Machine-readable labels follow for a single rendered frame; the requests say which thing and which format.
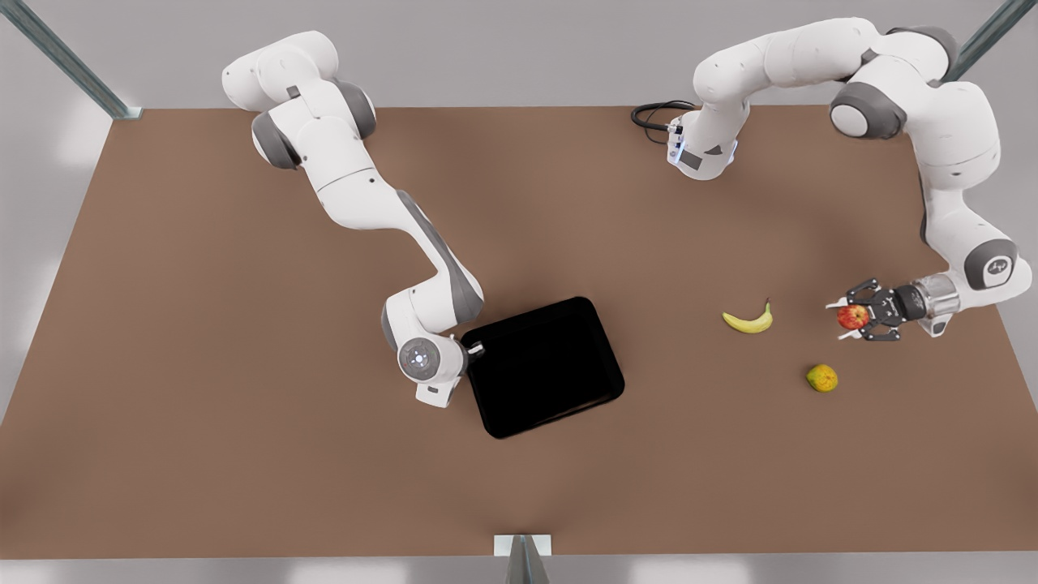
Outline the yellow banana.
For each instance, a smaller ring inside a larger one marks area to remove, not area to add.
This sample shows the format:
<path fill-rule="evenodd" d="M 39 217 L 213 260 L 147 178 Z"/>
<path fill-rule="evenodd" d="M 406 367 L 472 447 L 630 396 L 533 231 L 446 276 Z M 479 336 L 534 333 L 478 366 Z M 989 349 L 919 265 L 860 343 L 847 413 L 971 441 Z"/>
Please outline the yellow banana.
<path fill-rule="evenodd" d="M 731 329 L 737 330 L 739 333 L 745 333 L 745 335 L 757 335 L 757 333 L 763 333 L 765 330 L 770 329 L 772 324 L 774 324 L 774 315 L 771 313 L 770 298 L 765 300 L 763 312 L 755 319 L 741 319 L 729 313 L 723 313 L 722 318 Z"/>

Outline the silver frame post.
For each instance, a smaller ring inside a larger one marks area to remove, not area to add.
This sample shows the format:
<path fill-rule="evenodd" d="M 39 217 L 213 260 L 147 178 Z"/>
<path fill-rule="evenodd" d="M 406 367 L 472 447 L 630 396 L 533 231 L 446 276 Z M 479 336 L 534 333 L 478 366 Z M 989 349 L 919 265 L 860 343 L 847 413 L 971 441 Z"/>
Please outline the silver frame post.
<path fill-rule="evenodd" d="M 130 107 L 122 102 L 24 0 L 0 0 L 0 13 L 114 121 L 133 121 L 144 113 L 142 108 Z"/>
<path fill-rule="evenodd" d="M 494 535 L 494 556 L 507 556 L 506 584 L 550 584 L 543 558 L 552 555 L 550 535 Z"/>
<path fill-rule="evenodd" d="M 1005 0 L 963 44 L 957 62 L 946 72 L 943 81 L 949 83 L 963 78 L 1036 5 L 1038 0 Z"/>

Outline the black storage box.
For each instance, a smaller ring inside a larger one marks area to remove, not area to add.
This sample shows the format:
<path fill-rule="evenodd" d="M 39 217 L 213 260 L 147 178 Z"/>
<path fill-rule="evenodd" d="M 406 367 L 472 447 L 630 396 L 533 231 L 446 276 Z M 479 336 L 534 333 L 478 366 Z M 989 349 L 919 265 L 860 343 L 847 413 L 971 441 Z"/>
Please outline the black storage box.
<path fill-rule="evenodd" d="M 599 315 L 586 297 L 468 330 L 467 368 L 483 429 L 497 440 L 612 402 L 625 391 Z"/>

